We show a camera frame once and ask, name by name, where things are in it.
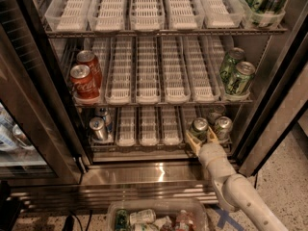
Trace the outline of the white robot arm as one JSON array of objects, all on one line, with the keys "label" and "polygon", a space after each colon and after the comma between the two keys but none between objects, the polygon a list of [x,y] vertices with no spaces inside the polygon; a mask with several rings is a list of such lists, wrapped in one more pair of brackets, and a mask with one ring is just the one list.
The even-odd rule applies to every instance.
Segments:
[{"label": "white robot arm", "polygon": [[208,132],[206,143],[189,130],[186,138],[200,164],[208,171],[222,209],[228,212],[242,210],[259,231],[288,231],[248,179],[233,168],[213,132]]}]

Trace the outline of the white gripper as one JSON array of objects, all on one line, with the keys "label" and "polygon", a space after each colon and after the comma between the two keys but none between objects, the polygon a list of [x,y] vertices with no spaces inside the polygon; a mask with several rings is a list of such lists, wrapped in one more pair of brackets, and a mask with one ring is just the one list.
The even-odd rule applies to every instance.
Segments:
[{"label": "white gripper", "polygon": [[186,139],[192,152],[198,156],[199,162],[209,171],[213,179],[227,179],[236,173],[211,127],[208,128],[207,132],[207,142],[211,143],[202,146],[202,141],[189,131],[186,131]]}]

